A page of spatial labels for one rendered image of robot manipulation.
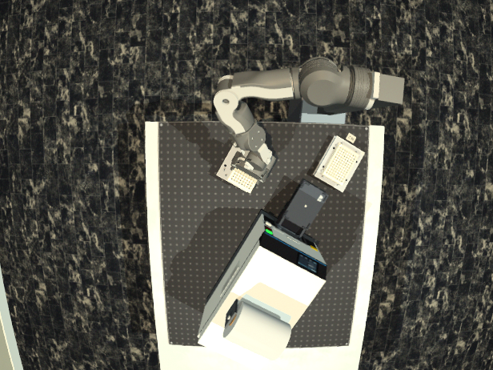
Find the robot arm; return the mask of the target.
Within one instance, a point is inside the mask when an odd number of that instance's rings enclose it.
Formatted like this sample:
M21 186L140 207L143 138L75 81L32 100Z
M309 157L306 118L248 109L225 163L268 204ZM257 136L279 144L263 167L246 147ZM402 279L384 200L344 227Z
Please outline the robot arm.
M223 76L218 81L215 114L232 134L232 144L246 157L244 167L248 170L263 171L271 161L272 151L265 144L265 131L242 99L293 100L295 93L295 99L303 97L314 107L345 103L346 107L368 110L379 97L380 73L371 73L369 68L341 66L339 69L324 57L310 58L298 67L291 68L292 77L288 67L243 71Z

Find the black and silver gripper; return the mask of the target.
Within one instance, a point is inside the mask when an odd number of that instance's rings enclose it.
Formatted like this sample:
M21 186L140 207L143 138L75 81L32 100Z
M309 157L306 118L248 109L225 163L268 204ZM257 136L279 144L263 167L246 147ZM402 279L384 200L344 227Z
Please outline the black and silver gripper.
M276 158L272 155L271 156L270 163L265 166L265 168L263 169L263 171L256 171L255 169L253 169L253 171L252 171L252 170L246 169L244 167L245 166L245 162L244 162L245 158L246 157L243 156L242 152L240 153L239 151L237 151L235 153L235 155L234 155L234 158L231 160L232 163L231 163L230 170L233 171L235 168L237 168L240 171L243 171L244 173L246 173L246 174L250 175L251 177L257 179L257 182L256 182L257 185L259 185L260 182L261 183L264 183L265 178L267 177L267 175L269 174L271 168L273 167Z

